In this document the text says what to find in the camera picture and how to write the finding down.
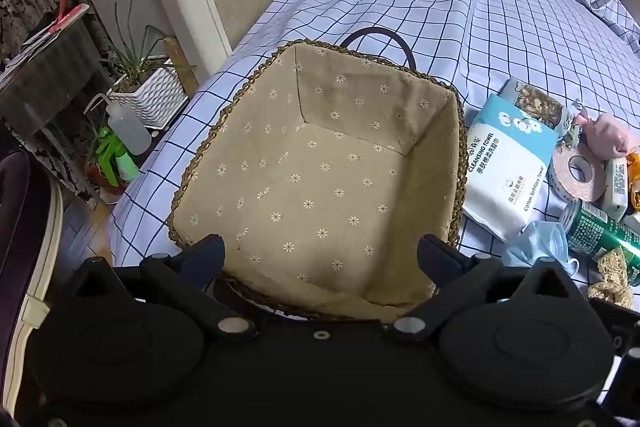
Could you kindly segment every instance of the green spray bottle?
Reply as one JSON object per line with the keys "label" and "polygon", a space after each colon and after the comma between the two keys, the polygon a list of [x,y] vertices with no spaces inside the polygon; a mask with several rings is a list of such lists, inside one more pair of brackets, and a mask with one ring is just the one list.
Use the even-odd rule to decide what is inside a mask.
{"label": "green spray bottle", "polygon": [[100,127],[98,137],[100,141],[98,142],[98,149],[96,149],[95,153],[98,157],[100,174],[106,178],[111,185],[114,187],[118,186],[118,179],[113,171],[113,163],[111,162],[111,160],[114,159],[120,179],[126,184],[129,184],[129,182],[133,181],[140,173],[140,170],[127,153],[127,148],[124,147],[124,143],[122,143],[120,138],[107,126]]}

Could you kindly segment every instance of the white textured flower pot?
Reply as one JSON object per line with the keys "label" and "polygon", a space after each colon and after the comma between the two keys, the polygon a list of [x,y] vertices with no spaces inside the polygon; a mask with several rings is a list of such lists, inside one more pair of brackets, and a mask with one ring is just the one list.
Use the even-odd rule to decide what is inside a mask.
{"label": "white textured flower pot", "polygon": [[[164,63],[172,62],[168,58]],[[123,80],[124,75],[107,92],[107,96],[129,105],[142,125],[151,129],[164,129],[188,101],[178,74],[173,69],[155,71],[135,92],[115,92]]]}

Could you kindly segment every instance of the pink tape roll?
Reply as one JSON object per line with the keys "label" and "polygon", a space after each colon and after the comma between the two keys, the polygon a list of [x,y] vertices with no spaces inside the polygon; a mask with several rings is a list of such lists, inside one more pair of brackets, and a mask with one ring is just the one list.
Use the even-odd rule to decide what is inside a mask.
{"label": "pink tape roll", "polygon": [[[583,182],[574,177],[570,170],[572,166],[583,172]],[[562,146],[556,147],[549,172],[554,190],[567,203],[573,200],[591,203],[604,192],[605,178],[602,161],[583,142],[580,142],[575,150]]]}

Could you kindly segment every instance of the basket handle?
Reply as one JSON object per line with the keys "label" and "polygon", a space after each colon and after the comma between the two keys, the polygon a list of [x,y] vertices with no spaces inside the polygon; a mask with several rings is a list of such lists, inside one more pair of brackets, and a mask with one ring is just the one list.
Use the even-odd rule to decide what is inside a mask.
{"label": "basket handle", "polygon": [[406,55],[406,60],[409,63],[409,69],[412,70],[414,73],[418,72],[415,66],[415,57],[409,45],[406,42],[404,42],[404,39],[400,35],[398,35],[394,31],[391,31],[388,28],[382,28],[380,26],[370,26],[368,28],[361,28],[357,31],[354,31],[351,35],[349,35],[346,39],[344,39],[340,44],[340,47],[347,48],[349,44],[351,44],[355,39],[358,39],[370,33],[380,33],[395,40],[400,45],[400,47],[404,51],[404,54]]}

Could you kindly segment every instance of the green can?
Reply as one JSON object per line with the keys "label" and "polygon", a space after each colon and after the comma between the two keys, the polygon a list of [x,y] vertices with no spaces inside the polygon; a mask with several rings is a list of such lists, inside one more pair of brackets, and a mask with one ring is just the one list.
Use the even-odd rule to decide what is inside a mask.
{"label": "green can", "polygon": [[626,276],[631,286],[640,285],[640,235],[582,200],[569,203],[560,223],[569,250],[597,260],[620,247],[625,254]]}

